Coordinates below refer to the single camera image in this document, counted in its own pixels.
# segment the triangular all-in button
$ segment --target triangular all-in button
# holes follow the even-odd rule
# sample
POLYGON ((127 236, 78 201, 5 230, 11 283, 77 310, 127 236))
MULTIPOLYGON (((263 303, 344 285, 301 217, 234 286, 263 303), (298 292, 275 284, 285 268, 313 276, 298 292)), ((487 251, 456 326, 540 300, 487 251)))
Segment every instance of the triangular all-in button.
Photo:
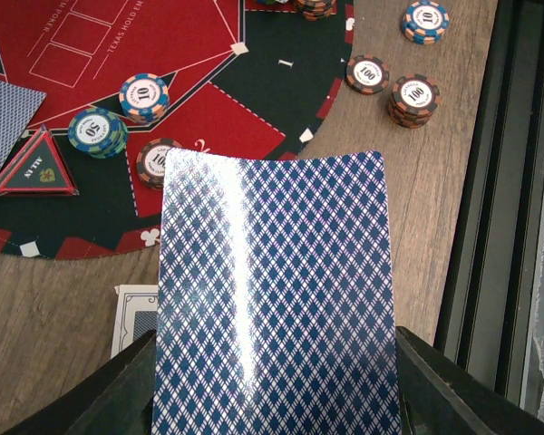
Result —
POLYGON ((50 131, 41 126, 0 172, 0 195, 78 195, 50 131))

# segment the wood surface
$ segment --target wood surface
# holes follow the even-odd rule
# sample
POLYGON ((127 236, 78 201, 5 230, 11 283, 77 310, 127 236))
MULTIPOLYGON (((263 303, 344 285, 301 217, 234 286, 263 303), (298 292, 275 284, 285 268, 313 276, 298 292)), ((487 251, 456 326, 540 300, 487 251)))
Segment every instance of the wood surface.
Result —
MULTIPOLYGON (((361 150, 384 155, 395 316, 431 343, 442 300, 497 0, 443 0, 446 38, 411 43, 399 31, 405 0, 355 2, 353 54, 389 64, 392 79, 434 78, 442 105, 425 127, 388 119, 377 96, 341 87, 302 158, 361 150)), ((156 284, 159 249, 81 261, 0 255, 0 431, 69 391, 110 356, 118 284, 156 284)))

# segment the poker mat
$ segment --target poker mat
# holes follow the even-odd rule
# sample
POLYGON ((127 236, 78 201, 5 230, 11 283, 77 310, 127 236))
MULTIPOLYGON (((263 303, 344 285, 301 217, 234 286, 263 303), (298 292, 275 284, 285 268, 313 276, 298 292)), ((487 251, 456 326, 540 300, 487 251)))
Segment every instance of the poker mat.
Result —
POLYGON ((80 192, 0 197, 0 252, 77 259, 159 243, 161 192, 135 169, 157 138, 218 155, 293 159, 335 100, 354 22, 353 0, 337 0, 315 22, 292 2, 0 0, 0 80, 46 92, 27 133, 46 125, 80 192), (137 73, 169 86, 167 114, 149 126, 122 116, 119 104, 121 84, 137 73), (71 146, 71 119, 92 107, 122 116, 129 141, 121 155, 93 159, 71 146))

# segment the poker chip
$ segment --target poker chip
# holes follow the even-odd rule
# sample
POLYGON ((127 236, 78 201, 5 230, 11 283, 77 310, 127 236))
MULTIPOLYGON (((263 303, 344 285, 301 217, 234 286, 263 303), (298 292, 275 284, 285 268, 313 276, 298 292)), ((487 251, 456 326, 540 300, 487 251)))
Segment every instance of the poker chip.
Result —
POLYGON ((74 116, 68 138, 78 151, 97 159, 109 159, 125 148, 129 132, 117 115, 93 107, 74 116))
POLYGON ((294 8, 308 21, 318 21, 333 14, 336 0, 295 0, 294 8))
POLYGON ((157 75, 136 74, 119 89, 119 102, 133 122, 150 124, 160 120, 170 107, 169 89, 157 75))
POLYGON ((431 0, 420 0, 409 7, 403 16, 403 34, 410 41, 429 45, 440 41, 450 25, 445 8, 431 0))
POLYGON ((389 84, 389 68, 378 57, 361 54, 348 62, 346 82, 357 92, 373 95, 389 84))
POLYGON ((135 166, 137 174, 145 186, 152 189, 163 188, 165 159, 172 148, 181 148, 173 139, 156 139, 148 142, 137 155, 135 166))
POLYGON ((421 74, 407 75, 393 85, 387 112, 397 125, 417 129, 429 122, 440 100, 439 87, 432 79, 421 74))

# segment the wooden floor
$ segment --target wooden floor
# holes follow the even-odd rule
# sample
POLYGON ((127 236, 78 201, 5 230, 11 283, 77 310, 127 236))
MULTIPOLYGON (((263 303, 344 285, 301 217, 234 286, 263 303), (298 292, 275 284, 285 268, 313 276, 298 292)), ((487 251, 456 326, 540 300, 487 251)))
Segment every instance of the wooden floor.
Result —
MULTIPOLYGON (((497 0, 442 0, 447 37, 419 46, 399 31, 407 0, 357 0, 353 54, 394 79, 423 73, 442 105, 427 126, 389 121, 388 92, 345 85, 303 158, 380 150, 385 159, 397 324, 432 342, 497 0)), ((77 262, 0 255, 0 431, 61 396, 109 359, 118 284, 156 284, 158 248, 77 262)))

